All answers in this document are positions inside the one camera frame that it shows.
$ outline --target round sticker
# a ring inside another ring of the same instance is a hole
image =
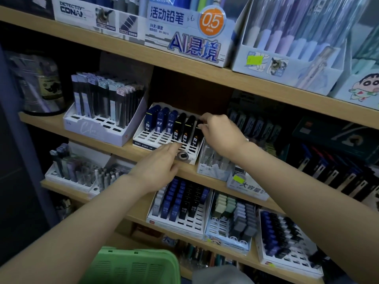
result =
[[[225,12],[218,6],[207,6],[200,12],[199,28],[208,37],[215,37],[221,33],[225,23]]]

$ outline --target hand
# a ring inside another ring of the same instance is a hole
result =
[[[226,115],[212,115],[208,112],[200,119],[204,124],[198,127],[202,130],[206,142],[221,156],[231,161],[240,148],[248,143],[239,128]]]
[[[129,172],[144,189],[144,194],[158,191],[167,185],[178,172],[178,166],[174,163],[181,143],[169,143],[161,145],[148,156],[141,159]]]

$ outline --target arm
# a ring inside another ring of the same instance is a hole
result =
[[[182,144],[162,145],[0,268],[1,283],[77,283],[127,211],[168,184]]]
[[[378,213],[248,142],[226,115],[202,120],[209,145],[246,170],[353,280],[378,279]]]

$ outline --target green price tag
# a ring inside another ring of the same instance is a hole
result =
[[[239,177],[238,175],[235,175],[235,176],[233,177],[233,179],[234,179],[235,181],[239,182],[239,183],[244,183],[244,181],[245,181],[243,178]]]
[[[263,62],[263,56],[248,56],[246,65],[261,65]]]

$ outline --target green shopping basket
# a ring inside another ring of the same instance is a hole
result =
[[[103,247],[79,284],[180,284],[176,256],[167,250]]]

